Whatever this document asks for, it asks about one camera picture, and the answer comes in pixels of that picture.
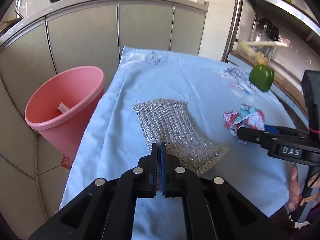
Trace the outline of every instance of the floor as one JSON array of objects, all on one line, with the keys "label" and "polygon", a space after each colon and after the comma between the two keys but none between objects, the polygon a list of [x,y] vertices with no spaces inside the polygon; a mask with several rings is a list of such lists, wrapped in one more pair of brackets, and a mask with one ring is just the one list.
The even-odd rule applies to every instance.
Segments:
[{"label": "floor", "polygon": [[37,140],[37,165],[44,207],[48,217],[58,210],[69,173],[61,164],[62,154],[41,135]]}]

